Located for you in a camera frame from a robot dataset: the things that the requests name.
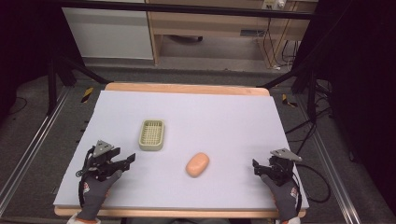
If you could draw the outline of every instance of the metal rail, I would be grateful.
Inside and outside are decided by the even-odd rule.
[[[296,96],[297,104],[304,105],[304,101],[301,99],[299,95]],[[303,112],[304,118],[309,119],[307,113],[303,108],[301,108]],[[359,215],[353,205],[353,202],[349,198],[349,194],[347,193],[347,189],[344,185],[343,180],[332,164],[332,159],[327,152],[326,147],[323,144],[323,141],[320,137],[318,131],[316,131],[313,135],[314,143],[318,148],[318,155],[320,161],[323,165],[323,169],[326,172],[327,177],[329,177],[329,184],[332,186],[332,191],[334,193],[335,198],[341,208],[341,212],[346,219],[346,223],[348,224],[360,224],[361,220]]]
[[[18,162],[17,166],[12,172],[11,176],[8,178],[8,181],[0,191],[0,217],[6,211],[6,208],[9,202],[11,201],[11,198],[14,195],[15,191],[17,190],[18,185],[21,183],[30,164],[35,158],[35,154],[40,149],[48,132],[50,131],[50,128],[52,127],[53,123],[58,117],[62,107],[64,106],[64,102],[67,98],[67,95],[70,92],[70,89],[71,87],[64,87],[58,98],[59,103],[57,104],[53,112],[45,117],[43,123],[36,132],[35,137],[29,144],[29,147],[24,152],[23,156],[21,157],[20,161]]]
[[[152,12],[173,12],[223,16],[241,17],[263,17],[295,20],[312,20],[313,18],[326,18],[311,12],[281,11],[267,9],[249,9],[235,7],[200,7],[184,5],[166,4],[145,4],[145,3],[125,3],[125,2],[103,2],[103,1],[81,1],[81,0],[44,0],[45,4],[56,5],[58,7],[75,7],[91,9],[110,9],[125,11],[152,11]]]

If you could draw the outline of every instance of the white cabinet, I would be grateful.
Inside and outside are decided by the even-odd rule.
[[[144,0],[124,2],[144,3]],[[86,8],[63,10],[84,59],[153,60],[146,12]]]

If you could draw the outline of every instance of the hand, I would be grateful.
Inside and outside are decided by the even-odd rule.
[[[279,212],[281,222],[297,217],[295,208],[298,191],[293,181],[278,186],[268,175],[261,175],[262,181],[270,188],[274,195],[275,205]]]
[[[111,186],[121,177],[122,171],[116,171],[109,179],[99,181],[94,176],[88,176],[84,183],[84,201],[82,211],[78,213],[77,219],[91,221],[95,220],[100,207],[106,199],[107,192]]]

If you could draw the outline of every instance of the wooden table edge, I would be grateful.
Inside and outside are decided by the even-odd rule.
[[[61,217],[73,216],[80,211],[78,206],[55,206],[55,214]],[[304,217],[306,210],[301,209],[299,217]],[[223,218],[277,218],[277,210],[198,210],[198,209],[137,209],[137,208],[102,208],[98,216],[103,217],[223,217]]]
[[[111,82],[106,85],[105,91],[151,91],[151,92],[169,92],[169,93],[263,95],[263,96],[270,95],[267,89],[255,88],[255,87],[160,84],[160,83],[126,83],[126,82]]]

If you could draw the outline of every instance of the white paper sheet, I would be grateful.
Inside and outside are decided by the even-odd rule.
[[[139,148],[144,119],[164,120],[160,151]],[[131,170],[105,202],[127,208],[273,209],[271,192],[254,175],[252,159],[268,165],[271,150],[289,148],[272,97],[102,91],[55,205],[78,205],[76,171],[98,140],[121,148],[113,161],[136,153]],[[185,166],[198,152],[210,163],[192,178]],[[303,194],[302,208],[307,207]]]

